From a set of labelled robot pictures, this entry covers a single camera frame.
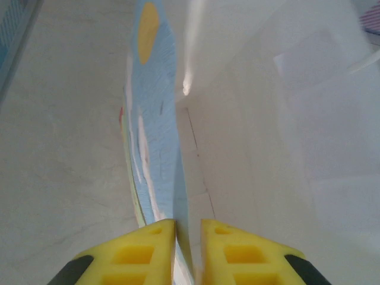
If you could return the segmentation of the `printed paper gift bag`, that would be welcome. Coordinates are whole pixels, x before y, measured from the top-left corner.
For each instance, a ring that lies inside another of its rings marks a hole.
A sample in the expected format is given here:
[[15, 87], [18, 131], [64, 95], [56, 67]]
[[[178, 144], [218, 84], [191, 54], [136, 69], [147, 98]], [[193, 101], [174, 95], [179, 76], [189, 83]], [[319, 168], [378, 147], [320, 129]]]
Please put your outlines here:
[[119, 115], [140, 225], [208, 219], [303, 252], [303, 284], [380, 285], [380, 0], [137, 0]]

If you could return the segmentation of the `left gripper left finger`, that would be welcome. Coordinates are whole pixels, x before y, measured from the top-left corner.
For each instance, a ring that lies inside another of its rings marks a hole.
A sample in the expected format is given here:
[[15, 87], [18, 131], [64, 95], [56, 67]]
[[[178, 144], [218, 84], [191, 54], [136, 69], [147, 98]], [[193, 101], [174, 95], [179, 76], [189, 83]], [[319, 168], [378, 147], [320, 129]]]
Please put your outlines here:
[[173, 285], [176, 224], [164, 219], [80, 252], [47, 285]]

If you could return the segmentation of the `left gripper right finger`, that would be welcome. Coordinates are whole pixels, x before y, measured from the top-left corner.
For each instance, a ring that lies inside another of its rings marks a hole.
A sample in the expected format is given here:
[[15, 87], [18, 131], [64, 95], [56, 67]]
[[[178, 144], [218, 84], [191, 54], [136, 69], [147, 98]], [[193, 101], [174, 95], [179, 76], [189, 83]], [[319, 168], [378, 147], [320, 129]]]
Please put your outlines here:
[[212, 219], [201, 221], [200, 285], [332, 285], [301, 251]]

